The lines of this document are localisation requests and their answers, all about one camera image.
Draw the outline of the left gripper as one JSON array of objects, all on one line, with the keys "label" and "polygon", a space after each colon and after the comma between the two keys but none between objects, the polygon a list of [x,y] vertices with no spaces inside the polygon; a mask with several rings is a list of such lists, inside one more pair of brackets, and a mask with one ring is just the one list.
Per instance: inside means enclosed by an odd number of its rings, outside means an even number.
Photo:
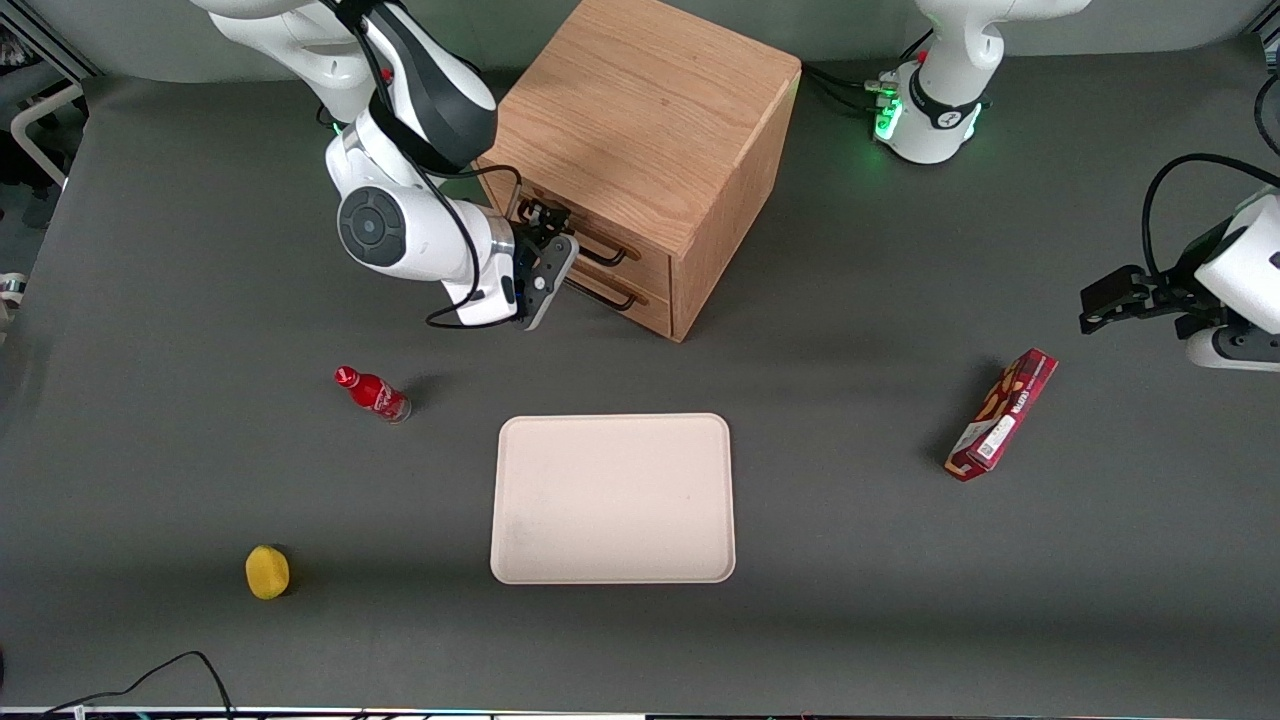
[{"label": "left gripper", "polygon": [[1124,320],[1172,316],[1180,341],[1230,322],[1217,310],[1235,313],[1260,329],[1279,332],[1279,201],[1257,193],[1219,225],[1193,241],[1175,264],[1175,278],[1204,306],[1175,286],[1167,272],[1120,266],[1082,291],[1079,328],[1092,334]]}]

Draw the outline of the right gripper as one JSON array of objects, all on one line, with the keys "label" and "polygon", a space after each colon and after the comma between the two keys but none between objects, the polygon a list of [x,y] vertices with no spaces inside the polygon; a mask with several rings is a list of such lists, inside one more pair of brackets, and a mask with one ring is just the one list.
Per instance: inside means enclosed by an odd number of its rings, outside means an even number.
[{"label": "right gripper", "polygon": [[517,211],[526,232],[515,233],[512,323],[521,331],[534,331],[564,283],[580,247],[571,236],[568,209],[522,199]]}]

